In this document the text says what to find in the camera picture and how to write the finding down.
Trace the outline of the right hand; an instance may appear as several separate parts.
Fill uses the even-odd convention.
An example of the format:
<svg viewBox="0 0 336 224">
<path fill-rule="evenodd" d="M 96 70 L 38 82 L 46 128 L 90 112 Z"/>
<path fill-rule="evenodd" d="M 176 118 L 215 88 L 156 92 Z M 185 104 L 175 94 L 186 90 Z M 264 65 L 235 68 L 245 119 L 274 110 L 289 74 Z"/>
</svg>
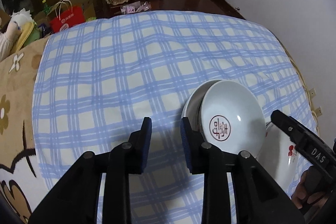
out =
<svg viewBox="0 0 336 224">
<path fill-rule="evenodd" d="M 291 196 L 291 200 L 298 209 L 301 209 L 305 203 L 311 204 L 312 207 L 321 208 L 326 203 L 328 196 L 323 192 L 309 195 L 305 186 L 307 177 L 309 177 L 309 170 L 302 173 L 300 181 Z"/>
</svg>

